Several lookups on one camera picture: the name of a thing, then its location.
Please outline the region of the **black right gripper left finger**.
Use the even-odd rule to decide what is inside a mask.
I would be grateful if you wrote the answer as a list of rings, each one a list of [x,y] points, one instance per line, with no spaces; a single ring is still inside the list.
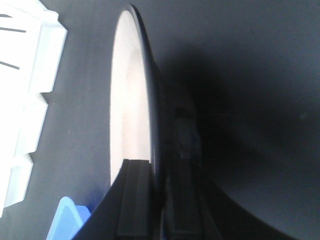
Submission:
[[[159,240],[159,199],[147,160],[125,159],[98,207],[75,240]]]

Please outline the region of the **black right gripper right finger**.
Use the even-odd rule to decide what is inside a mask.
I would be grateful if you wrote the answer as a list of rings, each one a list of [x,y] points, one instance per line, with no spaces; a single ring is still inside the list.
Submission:
[[[289,240],[290,236],[247,210],[213,183],[201,163],[196,116],[174,107],[172,152],[166,161],[165,236],[169,240]]]

